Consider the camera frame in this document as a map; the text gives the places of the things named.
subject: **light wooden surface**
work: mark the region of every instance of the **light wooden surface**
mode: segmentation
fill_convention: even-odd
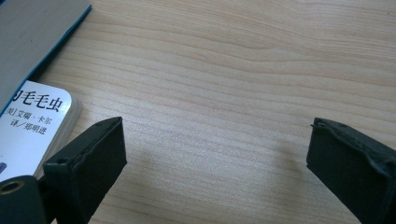
[[[39,81],[122,116],[91,223],[359,223],[305,167],[314,117],[396,148],[396,1],[105,1]]]

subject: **book cover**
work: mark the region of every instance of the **book cover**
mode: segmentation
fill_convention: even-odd
[[[26,81],[0,118],[0,181],[42,175],[40,164],[67,141],[80,108],[67,91]]]
[[[0,1],[0,117],[27,78],[90,10],[88,0]]]

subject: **wood grain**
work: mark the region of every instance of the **wood grain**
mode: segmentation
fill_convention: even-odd
[[[359,223],[307,170],[314,117],[396,148],[396,2],[92,1],[39,81],[122,116],[91,223]]]

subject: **white book cover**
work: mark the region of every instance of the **white book cover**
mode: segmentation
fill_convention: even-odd
[[[35,173],[71,103],[65,90],[25,82],[0,118],[0,181]]]

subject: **black object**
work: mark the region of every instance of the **black object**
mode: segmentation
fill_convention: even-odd
[[[361,223],[396,223],[396,151],[342,123],[312,127],[307,167]]]
[[[125,164],[122,118],[100,121],[47,160],[39,181],[0,183],[0,223],[88,223]]]

